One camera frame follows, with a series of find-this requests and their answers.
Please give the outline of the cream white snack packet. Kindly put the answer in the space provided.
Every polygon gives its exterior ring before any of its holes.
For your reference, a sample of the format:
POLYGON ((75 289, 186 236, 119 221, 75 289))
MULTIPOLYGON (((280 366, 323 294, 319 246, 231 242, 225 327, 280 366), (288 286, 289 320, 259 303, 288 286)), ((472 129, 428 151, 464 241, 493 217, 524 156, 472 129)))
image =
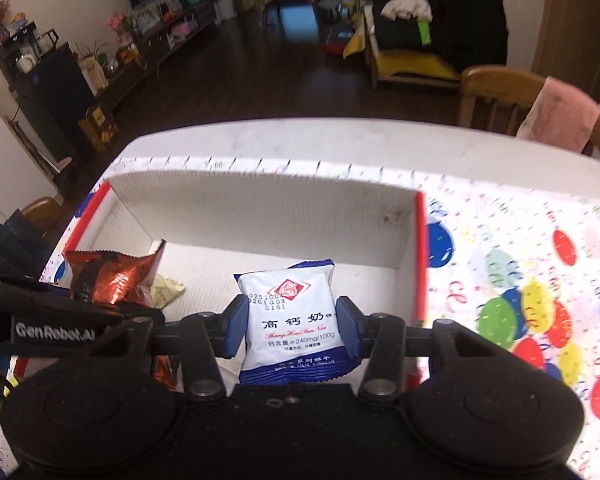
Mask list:
POLYGON ((162 310, 185 292, 185 285, 157 274, 150 288, 151 304, 155 309, 162 310))

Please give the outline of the white blue milk packet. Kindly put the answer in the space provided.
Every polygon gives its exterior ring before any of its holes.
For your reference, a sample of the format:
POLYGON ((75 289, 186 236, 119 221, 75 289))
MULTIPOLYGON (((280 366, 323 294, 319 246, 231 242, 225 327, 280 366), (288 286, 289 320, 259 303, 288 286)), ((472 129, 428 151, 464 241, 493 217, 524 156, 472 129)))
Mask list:
POLYGON ((241 384, 328 382, 358 367, 338 330, 334 270, 326 259, 235 276, 249 299, 241 384))

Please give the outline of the copper brown snack packet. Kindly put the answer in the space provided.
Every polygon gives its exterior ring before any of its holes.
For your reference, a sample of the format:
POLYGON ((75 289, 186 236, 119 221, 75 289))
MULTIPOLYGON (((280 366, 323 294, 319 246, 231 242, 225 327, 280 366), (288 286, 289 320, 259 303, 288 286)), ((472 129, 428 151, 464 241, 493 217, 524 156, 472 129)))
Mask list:
POLYGON ((165 249, 162 240, 154 252, 141 257, 113 250, 67 250, 71 298, 119 310, 122 304, 159 310, 151 304, 150 288, 165 249))

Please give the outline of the dark blue jeans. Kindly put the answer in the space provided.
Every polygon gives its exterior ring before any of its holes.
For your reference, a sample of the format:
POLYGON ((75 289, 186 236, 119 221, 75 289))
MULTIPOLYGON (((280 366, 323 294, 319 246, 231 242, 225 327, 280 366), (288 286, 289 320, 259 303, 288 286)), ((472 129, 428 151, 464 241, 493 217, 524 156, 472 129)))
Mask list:
POLYGON ((0 224, 0 274, 38 280, 53 248, 16 209, 0 224))

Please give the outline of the wooden chair with jeans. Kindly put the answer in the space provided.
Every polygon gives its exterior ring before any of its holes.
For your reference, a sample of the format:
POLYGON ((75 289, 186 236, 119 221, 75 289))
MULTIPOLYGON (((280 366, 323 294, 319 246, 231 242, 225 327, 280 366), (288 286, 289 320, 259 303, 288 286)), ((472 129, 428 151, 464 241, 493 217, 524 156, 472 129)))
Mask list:
POLYGON ((55 231, 62 208, 53 197, 45 196, 25 206, 21 213, 38 234, 45 236, 55 231))

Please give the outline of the red cardboard box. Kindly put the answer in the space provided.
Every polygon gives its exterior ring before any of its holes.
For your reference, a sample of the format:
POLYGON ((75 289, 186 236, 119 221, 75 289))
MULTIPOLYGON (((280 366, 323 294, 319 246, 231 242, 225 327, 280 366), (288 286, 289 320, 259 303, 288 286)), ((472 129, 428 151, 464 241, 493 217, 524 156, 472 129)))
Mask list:
POLYGON ((397 185, 145 170, 108 177, 65 240, 131 256, 161 249, 159 273, 185 287, 170 321, 224 309, 238 274, 329 259, 336 296, 411 324, 426 311, 426 223, 422 193, 397 185))

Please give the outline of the white cupboard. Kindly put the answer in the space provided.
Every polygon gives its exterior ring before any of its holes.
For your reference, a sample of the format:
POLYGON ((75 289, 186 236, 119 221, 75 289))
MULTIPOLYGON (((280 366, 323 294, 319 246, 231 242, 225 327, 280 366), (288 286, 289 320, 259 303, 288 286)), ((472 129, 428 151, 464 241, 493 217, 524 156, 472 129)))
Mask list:
POLYGON ((42 197, 57 198, 58 189, 0 114, 0 224, 16 209, 23 209, 42 197))

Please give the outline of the balloon birthday tablecloth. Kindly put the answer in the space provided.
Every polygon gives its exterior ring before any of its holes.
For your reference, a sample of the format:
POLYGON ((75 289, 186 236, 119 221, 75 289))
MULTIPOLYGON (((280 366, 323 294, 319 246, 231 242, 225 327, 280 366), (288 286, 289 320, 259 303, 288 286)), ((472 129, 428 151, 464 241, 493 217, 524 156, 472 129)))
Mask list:
POLYGON ((18 478, 600 479, 600 201, 314 160, 137 157, 145 170, 359 180, 421 192, 426 311, 405 322, 402 392, 243 385, 184 391, 178 324, 126 322, 22 382, 1 414, 18 478))

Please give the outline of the black side cabinet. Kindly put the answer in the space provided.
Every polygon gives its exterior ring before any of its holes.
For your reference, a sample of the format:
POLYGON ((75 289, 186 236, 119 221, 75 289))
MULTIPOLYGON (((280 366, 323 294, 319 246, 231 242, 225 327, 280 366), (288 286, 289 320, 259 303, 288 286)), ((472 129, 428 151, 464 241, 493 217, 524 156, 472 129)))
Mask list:
POLYGON ((96 103, 68 44, 55 29, 29 22, 3 40, 0 70, 9 92, 46 150, 56 160, 90 162, 95 149, 80 121, 96 103))

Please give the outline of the dark tv console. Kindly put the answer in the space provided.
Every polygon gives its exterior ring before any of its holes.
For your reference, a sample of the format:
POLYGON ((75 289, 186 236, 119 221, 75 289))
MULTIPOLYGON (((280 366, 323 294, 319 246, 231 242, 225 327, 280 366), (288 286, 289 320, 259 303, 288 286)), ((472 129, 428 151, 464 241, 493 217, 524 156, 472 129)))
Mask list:
POLYGON ((202 0, 178 13, 170 20, 160 21, 146 34, 134 38, 140 52, 139 61, 123 64, 108 80, 105 89, 98 90, 95 99, 106 110, 113 110, 141 82, 151 75, 159 75, 161 65, 178 50, 190 44, 216 20, 214 4, 202 0))

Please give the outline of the wooden chair far side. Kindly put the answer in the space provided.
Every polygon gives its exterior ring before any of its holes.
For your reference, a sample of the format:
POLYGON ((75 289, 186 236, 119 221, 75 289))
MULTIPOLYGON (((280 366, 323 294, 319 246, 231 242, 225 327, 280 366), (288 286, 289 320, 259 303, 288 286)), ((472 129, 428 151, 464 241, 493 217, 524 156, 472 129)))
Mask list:
MULTIPOLYGON (((503 133, 516 138, 517 130, 531 110, 546 78, 501 65, 475 66, 464 70, 460 77, 458 124, 469 128, 477 102, 483 100, 490 105, 484 124, 486 131, 494 130, 498 109, 507 107, 509 115, 503 133)), ((591 139, 579 154, 592 155, 595 151, 600 151, 600 118, 594 126, 591 139)))

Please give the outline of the pink cloth on chair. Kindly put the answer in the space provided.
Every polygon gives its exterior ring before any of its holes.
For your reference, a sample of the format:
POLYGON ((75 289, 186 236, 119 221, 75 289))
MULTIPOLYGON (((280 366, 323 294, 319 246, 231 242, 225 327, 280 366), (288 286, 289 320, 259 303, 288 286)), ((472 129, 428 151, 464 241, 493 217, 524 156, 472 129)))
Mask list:
POLYGON ((598 118, 600 106, 588 94, 547 77, 516 138, 581 153, 598 118))

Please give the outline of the black clothes pile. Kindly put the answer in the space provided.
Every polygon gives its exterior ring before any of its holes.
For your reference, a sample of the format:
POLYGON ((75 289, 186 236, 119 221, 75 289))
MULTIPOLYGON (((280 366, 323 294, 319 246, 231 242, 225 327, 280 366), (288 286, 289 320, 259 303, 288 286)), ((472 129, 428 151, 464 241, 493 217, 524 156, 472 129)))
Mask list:
POLYGON ((381 51, 433 54, 457 73, 477 65, 505 65, 508 27, 503 0, 426 0, 431 18, 389 18, 390 0, 373 4, 381 51))

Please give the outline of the white garment on pile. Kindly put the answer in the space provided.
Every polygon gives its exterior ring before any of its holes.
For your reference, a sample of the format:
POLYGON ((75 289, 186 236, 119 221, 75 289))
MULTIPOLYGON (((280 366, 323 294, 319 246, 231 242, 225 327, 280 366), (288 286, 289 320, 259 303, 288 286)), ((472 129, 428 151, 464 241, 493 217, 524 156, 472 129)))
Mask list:
POLYGON ((432 21, 432 12, 427 0, 386 0, 380 14, 391 21, 401 20, 432 21))

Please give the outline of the wooden door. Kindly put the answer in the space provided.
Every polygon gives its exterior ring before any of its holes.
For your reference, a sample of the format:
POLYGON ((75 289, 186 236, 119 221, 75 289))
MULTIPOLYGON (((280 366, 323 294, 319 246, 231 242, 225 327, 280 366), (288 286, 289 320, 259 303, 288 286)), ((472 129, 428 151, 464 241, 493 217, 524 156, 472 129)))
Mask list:
POLYGON ((600 102, 600 0, 545 0, 531 65, 600 102))

